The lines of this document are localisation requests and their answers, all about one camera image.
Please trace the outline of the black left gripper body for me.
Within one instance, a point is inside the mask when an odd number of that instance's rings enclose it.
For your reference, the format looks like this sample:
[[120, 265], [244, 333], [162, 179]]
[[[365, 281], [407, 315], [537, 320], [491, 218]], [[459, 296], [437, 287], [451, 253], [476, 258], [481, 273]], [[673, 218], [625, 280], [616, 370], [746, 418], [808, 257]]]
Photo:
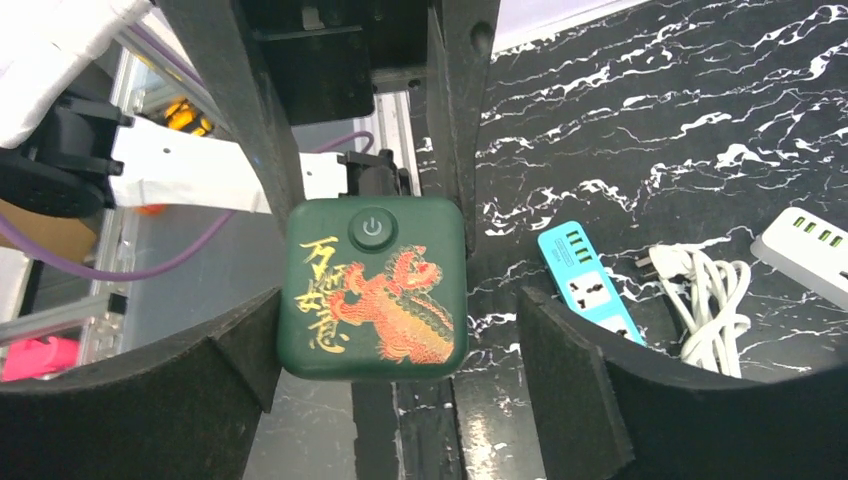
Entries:
[[249, 0], [240, 6], [293, 126], [368, 116], [375, 95], [425, 82], [424, 1]]

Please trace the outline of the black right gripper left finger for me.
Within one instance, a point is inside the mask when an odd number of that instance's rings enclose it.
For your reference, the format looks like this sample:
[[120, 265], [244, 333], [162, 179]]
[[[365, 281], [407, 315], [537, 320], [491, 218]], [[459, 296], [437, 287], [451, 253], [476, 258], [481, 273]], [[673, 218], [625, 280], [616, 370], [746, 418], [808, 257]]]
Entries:
[[1, 387], [5, 479], [239, 479], [281, 367], [271, 289], [51, 380]]

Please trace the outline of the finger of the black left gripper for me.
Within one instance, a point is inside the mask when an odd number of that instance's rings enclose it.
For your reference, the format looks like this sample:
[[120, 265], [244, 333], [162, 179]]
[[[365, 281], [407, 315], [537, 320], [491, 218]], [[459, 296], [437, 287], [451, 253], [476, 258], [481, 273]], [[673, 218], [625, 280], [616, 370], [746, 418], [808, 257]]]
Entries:
[[299, 148], [238, 1], [160, 1], [277, 219], [305, 200]]
[[427, 124], [441, 195], [460, 209], [466, 250], [476, 243], [476, 147], [500, 2], [427, 5]]

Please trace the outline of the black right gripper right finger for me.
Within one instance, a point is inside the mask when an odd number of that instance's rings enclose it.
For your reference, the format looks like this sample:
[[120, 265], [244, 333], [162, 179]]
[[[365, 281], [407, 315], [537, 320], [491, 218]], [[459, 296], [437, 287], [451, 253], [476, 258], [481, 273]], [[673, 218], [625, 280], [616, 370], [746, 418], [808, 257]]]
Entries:
[[847, 370], [762, 383], [671, 359], [518, 294], [521, 355], [550, 479], [843, 479]]

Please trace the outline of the teal power strip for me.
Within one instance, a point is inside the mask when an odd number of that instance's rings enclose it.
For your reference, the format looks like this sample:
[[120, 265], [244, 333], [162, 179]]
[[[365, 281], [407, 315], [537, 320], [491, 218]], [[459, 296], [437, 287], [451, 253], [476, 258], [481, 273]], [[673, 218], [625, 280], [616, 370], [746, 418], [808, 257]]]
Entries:
[[542, 232], [537, 245], [562, 301], [585, 320], [643, 346], [638, 331], [580, 223]]

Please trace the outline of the green dragon socket cube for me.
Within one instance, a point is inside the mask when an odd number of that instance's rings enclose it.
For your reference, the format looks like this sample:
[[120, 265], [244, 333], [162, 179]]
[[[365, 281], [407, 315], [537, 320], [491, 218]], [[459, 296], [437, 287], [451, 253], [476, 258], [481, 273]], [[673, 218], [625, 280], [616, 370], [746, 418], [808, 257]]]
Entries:
[[313, 380], [452, 375], [468, 352], [464, 219], [438, 197], [309, 200], [287, 222], [277, 332]]

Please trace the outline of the white power strip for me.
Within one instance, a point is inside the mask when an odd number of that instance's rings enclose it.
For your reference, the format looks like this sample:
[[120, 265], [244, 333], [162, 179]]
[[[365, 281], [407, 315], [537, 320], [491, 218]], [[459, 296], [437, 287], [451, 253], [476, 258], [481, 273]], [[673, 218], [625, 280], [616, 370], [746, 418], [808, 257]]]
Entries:
[[750, 247], [759, 260], [847, 308], [847, 232], [799, 207], [784, 209]]

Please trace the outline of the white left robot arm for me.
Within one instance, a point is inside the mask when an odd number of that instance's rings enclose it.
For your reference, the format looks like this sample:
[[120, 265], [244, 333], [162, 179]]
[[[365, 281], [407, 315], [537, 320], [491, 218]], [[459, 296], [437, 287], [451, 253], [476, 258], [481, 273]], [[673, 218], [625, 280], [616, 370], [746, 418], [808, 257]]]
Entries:
[[[474, 148], [500, 5], [496, 1], [162, 1], [172, 27], [289, 235], [353, 231], [382, 198], [309, 200], [293, 128], [374, 111], [383, 75], [418, 79], [445, 173], [435, 198], [406, 197], [401, 220], [432, 218], [474, 245]], [[73, 79], [151, 9], [148, 1], [1, 5], [1, 196], [81, 218], [117, 204], [113, 158], [133, 120], [73, 94]]]

